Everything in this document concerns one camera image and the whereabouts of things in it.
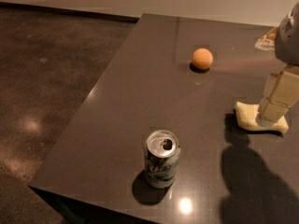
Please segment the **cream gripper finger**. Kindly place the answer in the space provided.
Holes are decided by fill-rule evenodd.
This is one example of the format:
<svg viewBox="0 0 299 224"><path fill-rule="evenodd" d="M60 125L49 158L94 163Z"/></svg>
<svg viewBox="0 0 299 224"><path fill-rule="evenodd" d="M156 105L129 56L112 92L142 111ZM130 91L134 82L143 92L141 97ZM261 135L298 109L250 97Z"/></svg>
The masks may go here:
<svg viewBox="0 0 299 224"><path fill-rule="evenodd" d="M286 66L280 73L276 90L263 97L258 108L261 119L278 122L299 101L299 67Z"/></svg>
<svg viewBox="0 0 299 224"><path fill-rule="evenodd" d="M276 74L276 73L271 73L269 75L263 90L264 97L270 97L273 94L273 92L277 88L279 77L280 74Z"/></svg>

